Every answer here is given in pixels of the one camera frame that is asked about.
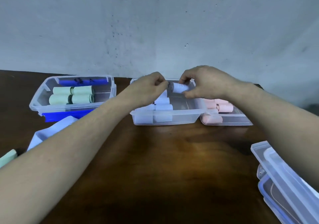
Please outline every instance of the pink paper roll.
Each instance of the pink paper roll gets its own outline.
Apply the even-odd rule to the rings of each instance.
[[[213,114],[213,115],[204,114],[202,117],[202,122],[204,124],[219,124],[219,123],[223,123],[223,118],[217,114]]]
[[[204,102],[208,109],[217,108],[215,100],[204,99]]]
[[[231,103],[217,105],[218,112],[229,113],[233,112],[234,106]]]
[[[225,101],[225,100],[222,100],[222,99],[215,99],[215,102],[217,105],[219,104],[228,104],[229,102],[228,101]]]

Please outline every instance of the rolled paper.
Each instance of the rolled paper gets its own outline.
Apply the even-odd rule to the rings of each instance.
[[[189,86],[179,83],[170,83],[170,89],[173,93],[183,93],[184,91],[189,91]]]
[[[168,97],[158,97],[155,101],[154,101],[155,105],[169,105],[169,98]]]
[[[17,157],[17,152],[13,149],[0,158],[0,168]]]
[[[79,94],[71,97],[72,104],[89,104],[94,102],[92,94]]]
[[[71,104],[71,95],[51,95],[49,98],[50,105],[67,105]]]
[[[228,101],[225,101],[225,100],[222,100],[222,99],[215,99],[215,102],[217,105],[219,104],[228,104],[229,102]]]
[[[208,109],[217,108],[215,100],[204,99],[205,105]]]
[[[134,124],[153,124],[153,115],[134,115]]]
[[[76,86],[71,90],[72,95],[77,94],[91,94],[94,95],[94,89],[92,85],[89,86]]]
[[[53,94],[55,95],[72,95],[74,87],[53,87]]]
[[[166,105],[156,105],[156,111],[170,111],[173,110],[173,105],[166,104]],[[154,120],[156,122],[164,122],[164,121],[173,121],[172,115],[154,115]]]
[[[135,110],[136,111],[145,111],[145,110],[154,111],[155,110],[155,105],[154,104],[150,104],[148,106],[140,107],[140,108],[137,108]]]
[[[218,112],[229,113],[229,112],[233,112],[234,106],[231,103],[219,104],[219,105],[217,105],[217,109],[218,109]]]
[[[164,92],[161,93],[161,95],[159,97],[167,97],[167,90],[164,90]]]
[[[219,123],[223,123],[223,118],[219,116],[218,114],[213,114],[213,115],[204,114],[202,116],[202,122],[204,124],[219,124]]]

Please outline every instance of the left hand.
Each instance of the left hand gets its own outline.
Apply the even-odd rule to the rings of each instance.
[[[134,81],[118,95],[118,98],[129,102],[134,110],[152,104],[167,87],[168,81],[159,72],[154,72]]]

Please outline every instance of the right hand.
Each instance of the right hand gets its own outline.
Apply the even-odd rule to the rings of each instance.
[[[205,98],[227,100],[234,87],[242,81],[229,74],[207,65],[185,70],[179,83],[194,79],[195,89],[184,91],[186,98]]]

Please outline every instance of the forearm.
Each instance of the forearm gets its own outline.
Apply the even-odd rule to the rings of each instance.
[[[228,100],[259,126],[276,152],[319,190],[319,117],[251,83],[240,83]]]
[[[41,221],[80,177],[129,111],[125,101],[110,99],[1,168],[2,223]]]

